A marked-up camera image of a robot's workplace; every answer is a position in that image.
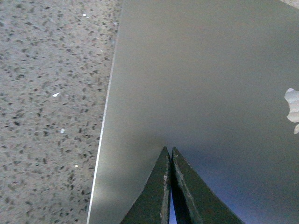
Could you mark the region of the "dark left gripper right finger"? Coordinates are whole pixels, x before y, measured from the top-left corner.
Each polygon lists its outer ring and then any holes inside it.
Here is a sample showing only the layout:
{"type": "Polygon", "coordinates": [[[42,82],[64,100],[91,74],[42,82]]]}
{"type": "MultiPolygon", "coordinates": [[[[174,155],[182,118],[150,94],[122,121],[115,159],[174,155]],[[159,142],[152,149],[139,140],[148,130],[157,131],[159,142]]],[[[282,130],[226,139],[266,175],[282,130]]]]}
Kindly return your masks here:
{"type": "Polygon", "coordinates": [[[171,193],[178,224],[243,224],[174,147],[171,193]]]}

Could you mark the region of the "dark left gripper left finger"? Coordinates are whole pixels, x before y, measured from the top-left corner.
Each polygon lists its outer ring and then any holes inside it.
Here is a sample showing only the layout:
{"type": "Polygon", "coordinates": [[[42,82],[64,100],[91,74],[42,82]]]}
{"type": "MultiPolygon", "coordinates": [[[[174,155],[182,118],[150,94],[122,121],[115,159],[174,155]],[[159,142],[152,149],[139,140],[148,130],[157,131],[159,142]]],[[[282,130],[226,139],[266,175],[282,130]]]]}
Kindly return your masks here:
{"type": "Polygon", "coordinates": [[[167,224],[170,218],[171,160],[164,147],[146,184],[122,224],[167,224]]]}

